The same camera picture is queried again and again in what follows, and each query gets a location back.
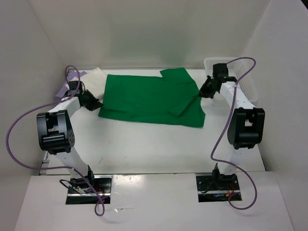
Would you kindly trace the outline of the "cream white t-shirt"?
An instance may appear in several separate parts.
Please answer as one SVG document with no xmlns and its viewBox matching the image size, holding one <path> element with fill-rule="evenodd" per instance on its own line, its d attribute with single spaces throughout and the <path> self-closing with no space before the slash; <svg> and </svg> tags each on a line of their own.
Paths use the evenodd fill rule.
<svg viewBox="0 0 308 231">
<path fill-rule="evenodd" d="M 96 99 L 102 100 L 105 92 L 107 74 L 100 68 L 95 68 L 80 78 L 86 90 Z"/>
</svg>

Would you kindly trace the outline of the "purple t-shirt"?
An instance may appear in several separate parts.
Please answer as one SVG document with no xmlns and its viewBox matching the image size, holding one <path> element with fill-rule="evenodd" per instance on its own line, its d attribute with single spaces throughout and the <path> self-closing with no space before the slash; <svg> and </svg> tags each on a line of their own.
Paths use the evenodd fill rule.
<svg viewBox="0 0 308 231">
<path fill-rule="evenodd" d="M 70 83 L 70 85 L 68 85 L 67 82 L 65 82 L 63 84 L 61 89 L 55 95 L 55 98 L 58 99 L 58 100 L 62 99 L 65 96 L 67 91 L 69 91 L 72 88 L 76 88 L 77 85 L 78 85 L 78 74 L 77 74 L 76 70 L 69 69 L 66 78 L 67 78 L 68 82 Z"/>
</svg>

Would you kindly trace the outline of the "green garment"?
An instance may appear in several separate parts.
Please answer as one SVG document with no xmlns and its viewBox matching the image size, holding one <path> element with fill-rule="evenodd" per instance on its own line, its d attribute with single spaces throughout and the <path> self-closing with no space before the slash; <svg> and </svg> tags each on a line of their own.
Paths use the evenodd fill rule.
<svg viewBox="0 0 308 231">
<path fill-rule="evenodd" d="M 106 119 L 202 128 L 205 113 L 195 80 L 185 68 L 165 69 L 160 76 L 107 76 L 103 106 Z"/>
</svg>

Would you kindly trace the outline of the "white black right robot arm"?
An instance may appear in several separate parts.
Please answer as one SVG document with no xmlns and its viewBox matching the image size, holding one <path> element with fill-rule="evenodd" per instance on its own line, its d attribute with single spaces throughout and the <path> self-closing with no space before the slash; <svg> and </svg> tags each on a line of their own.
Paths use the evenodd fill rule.
<svg viewBox="0 0 308 231">
<path fill-rule="evenodd" d="M 206 190 L 201 192 L 202 194 L 212 189 L 229 189 L 231 183 L 235 180 L 235 172 L 237 170 L 245 172 L 234 159 L 243 151 L 253 149 L 257 144 L 261 143 L 263 137 L 265 110 L 257 108 L 247 99 L 239 87 L 239 81 L 235 77 L 230 77 L 226 74 L 207 76 L 198 95 L 202 98 L 212 99 L 216 93 L 224 97 L 231 110 L 222 134 L 210 154 L 210 158 L 216 161 L 217 164 L 212 171 L 211 183 Z M 228 142 L 231 145 L 233 156 L 230 160 L 214 157 L 214 152 L 224 134 L 227 134 Z M 227 165 L 230 172 L 220 171 L 218 164 Z"/>
</svg>

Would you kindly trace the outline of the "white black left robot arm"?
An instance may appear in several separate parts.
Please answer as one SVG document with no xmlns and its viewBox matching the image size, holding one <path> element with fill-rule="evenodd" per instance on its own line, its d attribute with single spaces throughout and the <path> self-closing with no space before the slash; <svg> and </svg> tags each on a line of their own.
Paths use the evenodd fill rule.
<svg viewBox="0 0 308 231">
<path fill-rule="evenodd" d="M 99 100 L 86 90 L 36 117 L 40 148 L 56 156 L 68 167 L 71 185 L 86 193 L 95 189 L 96 180 L 90 166 L 81 159 L 74 147 L 76 138 L 70 117 L 81 107 L 94 111 L 101 106 Z"/>
</svg>

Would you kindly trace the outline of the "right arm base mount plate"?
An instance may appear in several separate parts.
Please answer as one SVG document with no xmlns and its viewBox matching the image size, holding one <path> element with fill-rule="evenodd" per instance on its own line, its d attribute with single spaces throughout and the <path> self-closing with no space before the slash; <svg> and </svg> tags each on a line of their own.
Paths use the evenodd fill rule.
<svg viewBox="0 0 308 231">
<path fill-rule="evenodd" d="M 198 202 L 241 201 L 240 187 L 237 176 L 232 175 L 225 181 L 214 181 L 210 174 L 196 174 Z"/>
</svg>

